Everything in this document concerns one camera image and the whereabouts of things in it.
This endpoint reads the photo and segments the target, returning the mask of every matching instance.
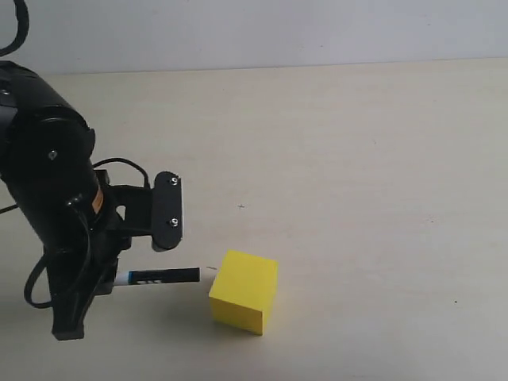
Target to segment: yellow cube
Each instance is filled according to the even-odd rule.
[[[262,335],[277,290],[277,261],[229,250],[209,293],[215,321]]]

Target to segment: table surface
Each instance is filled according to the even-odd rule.
[[[136,239],[121,270],[203,280],[120,287],[58,343],[22,298],[40,243],[3,215],[2,379],[508,377],[508,60],[47,80],[96,129],[93,160],[183,177],[182,244]],[[211,321],[207,267],[229,248],[279,261],[263,337]]]

